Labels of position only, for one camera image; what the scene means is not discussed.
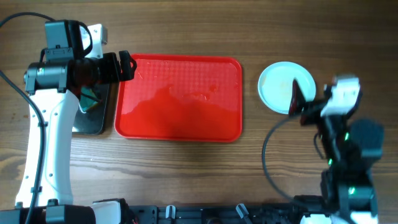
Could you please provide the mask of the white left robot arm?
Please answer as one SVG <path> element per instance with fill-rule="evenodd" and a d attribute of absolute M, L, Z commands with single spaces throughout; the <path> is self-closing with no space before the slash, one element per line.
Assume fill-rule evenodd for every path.
<path fill-rule="evenodd" d="M 30 105 L 24 178 L 15 207 L 2 223 L 133 223 L 123 199 L 90 206 L 73 203 L 70 151 L 81 89 L 132 80 L 136 63 L 128 51 L 104 53 L 107 31 L 79 21 L 45 23 L 47 48 L 29 65 L 22 96 Z"/>

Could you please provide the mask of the light blue plate back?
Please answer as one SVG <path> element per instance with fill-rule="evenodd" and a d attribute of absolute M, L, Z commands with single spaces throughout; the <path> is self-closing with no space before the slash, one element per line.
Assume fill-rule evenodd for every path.
<path fill-rule="evenodd" d="M 263 70 L 257 84 L 260 99 L 272 111 L 288 114 L 294 80 L 307 101 L 315 99 L 317 89 L 312 75 L 293 62 L 276 62 Z"/>

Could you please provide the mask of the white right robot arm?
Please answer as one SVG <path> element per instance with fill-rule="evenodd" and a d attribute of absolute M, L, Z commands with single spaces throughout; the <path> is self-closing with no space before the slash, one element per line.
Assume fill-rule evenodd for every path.
<path fill-rule="evenodd" d="M 335 77 L 320 100 L 308 101 L 297 80 L 292 84 L 289 116 L 302 126 L 314 124 L 323 144 L 328 168 L 322 172 L 321 196 L 300 196 L 304 223 L 378 223 L 371 167 L 382 157 L 384 128 L 370 119 L 350 117 L 362 97 L 355 76 Z"/>

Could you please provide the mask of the green yellow sponge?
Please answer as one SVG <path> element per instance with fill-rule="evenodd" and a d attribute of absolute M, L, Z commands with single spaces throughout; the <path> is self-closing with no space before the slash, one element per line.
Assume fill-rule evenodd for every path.
<path fill-rule="evenodd" d="M 102 101 L 99 89 L 87 86 L 81 88 L 79 107 L 82 113 L 87 113 L 89 110 L 98 106 Z"/>

